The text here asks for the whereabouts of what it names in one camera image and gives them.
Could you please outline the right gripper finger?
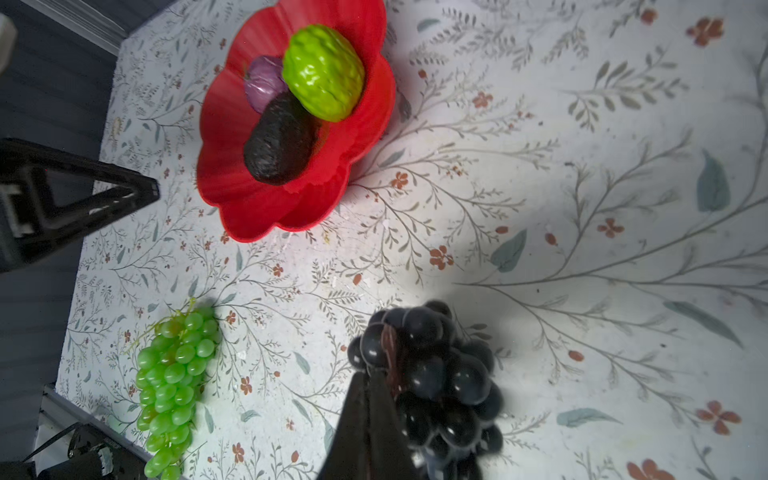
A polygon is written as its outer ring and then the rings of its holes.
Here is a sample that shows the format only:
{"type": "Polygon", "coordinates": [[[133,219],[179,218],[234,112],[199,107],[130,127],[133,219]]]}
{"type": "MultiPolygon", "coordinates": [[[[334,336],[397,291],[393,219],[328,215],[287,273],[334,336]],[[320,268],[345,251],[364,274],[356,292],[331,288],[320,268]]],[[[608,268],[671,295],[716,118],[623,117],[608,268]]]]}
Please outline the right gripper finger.
{"type": "Polygon", "coordinates": [[[339,418],[319,480],[413,480],[411,457],[386,376],[357,372],[339,418]]]}

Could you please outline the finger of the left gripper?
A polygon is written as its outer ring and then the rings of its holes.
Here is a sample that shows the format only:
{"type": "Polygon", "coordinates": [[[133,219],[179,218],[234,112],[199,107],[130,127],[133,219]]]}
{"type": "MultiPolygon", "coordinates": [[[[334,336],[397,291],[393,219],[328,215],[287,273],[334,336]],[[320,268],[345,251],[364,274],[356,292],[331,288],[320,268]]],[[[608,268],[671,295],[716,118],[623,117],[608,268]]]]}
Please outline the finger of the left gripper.
{"type": "Polygon", "coordinates": [[[137,171],[21,139],[1,141],[1,271],[32,265],[160,199],[158,182],[137,171]],[[75,198],[56,183],[101,182],[75,198]]]}

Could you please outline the black fake grape bunch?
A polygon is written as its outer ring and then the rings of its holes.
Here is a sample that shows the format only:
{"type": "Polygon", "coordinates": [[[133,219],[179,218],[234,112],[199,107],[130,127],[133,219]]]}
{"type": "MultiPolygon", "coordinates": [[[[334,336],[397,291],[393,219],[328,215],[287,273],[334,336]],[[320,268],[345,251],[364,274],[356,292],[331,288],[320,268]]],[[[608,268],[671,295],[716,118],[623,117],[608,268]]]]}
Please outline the black fake grape bunch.
{"type": "Polygon", "coordinates": [[[421,478],[482,478],[480,457],[503,449],[504,397],[490,348],[461,339],[447,303],[379,310],[346,352],[355,370],[384,373],[421,478]]]}

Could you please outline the green fake grape bunch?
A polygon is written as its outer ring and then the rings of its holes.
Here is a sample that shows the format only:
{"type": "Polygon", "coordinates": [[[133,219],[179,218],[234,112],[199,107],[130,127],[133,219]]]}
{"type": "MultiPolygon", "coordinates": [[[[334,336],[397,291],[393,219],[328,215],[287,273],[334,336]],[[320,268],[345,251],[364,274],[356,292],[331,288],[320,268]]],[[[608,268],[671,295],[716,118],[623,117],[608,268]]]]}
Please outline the green fake grape bunch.
{"type": "Polygon", "coordinates": [[[149,479],[179,479],[193,442],[197,405],[220,342],[214,310],[191,304],[161,320],[137,355],[136,428],[148,434],[144,467],[149,479]]]}

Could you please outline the purple fake onion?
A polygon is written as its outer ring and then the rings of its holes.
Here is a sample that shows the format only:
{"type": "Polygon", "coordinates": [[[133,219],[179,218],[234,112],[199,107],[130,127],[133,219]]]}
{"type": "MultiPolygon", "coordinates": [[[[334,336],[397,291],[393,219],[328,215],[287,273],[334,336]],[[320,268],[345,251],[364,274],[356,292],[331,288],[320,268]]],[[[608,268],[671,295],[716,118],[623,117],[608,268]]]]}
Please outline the purple fake onion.
{"type": "Polygon", "coordinates": [[[283,61],[275,56],[254,59],[245,75],[244,91],[250,106],[262,113],[278,95],[289,90],[282,77],[283,61]]]}

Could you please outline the dark fake avocado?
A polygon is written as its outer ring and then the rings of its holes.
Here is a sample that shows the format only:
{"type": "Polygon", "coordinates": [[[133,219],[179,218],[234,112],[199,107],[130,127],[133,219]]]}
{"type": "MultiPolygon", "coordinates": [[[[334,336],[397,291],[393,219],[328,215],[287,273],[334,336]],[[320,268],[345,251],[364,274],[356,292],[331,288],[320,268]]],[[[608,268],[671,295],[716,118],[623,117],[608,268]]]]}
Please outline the dark fake avocado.
{"type": "Polygon", "coordinates": [[[244,164],[258,182],[281,186],[307,168],[315,142],[314,117],[286,91],[262,113],[243,149],[244,164]]]}

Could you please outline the bumpy green fake fruit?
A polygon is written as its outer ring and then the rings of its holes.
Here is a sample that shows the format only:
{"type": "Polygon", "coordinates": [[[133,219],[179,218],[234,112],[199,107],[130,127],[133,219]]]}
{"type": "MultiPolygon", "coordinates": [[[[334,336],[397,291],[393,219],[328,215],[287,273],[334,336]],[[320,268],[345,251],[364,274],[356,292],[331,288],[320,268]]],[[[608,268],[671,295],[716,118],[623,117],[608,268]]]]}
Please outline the bumpy green fake fruit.
{"type": "Polygon", "coordinates": [[[349,117],[358,104],[365,69],[343,35],[325,25],[312,24],[290,38],[282,78],[310,114],[337,123],[349,117]]]}

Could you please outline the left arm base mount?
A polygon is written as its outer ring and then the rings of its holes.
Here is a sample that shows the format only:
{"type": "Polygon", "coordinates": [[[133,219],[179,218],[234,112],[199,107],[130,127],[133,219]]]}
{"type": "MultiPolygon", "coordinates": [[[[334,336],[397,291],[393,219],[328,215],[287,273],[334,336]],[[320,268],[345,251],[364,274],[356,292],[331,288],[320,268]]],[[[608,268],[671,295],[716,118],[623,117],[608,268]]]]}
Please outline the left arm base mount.
{"type": "Polygon", "coordinates": [[[44,425],[24,462],[33,464],[34,479],[147,479],[146,460],[133,447],[81,422],[56,433],[44,425]]]}

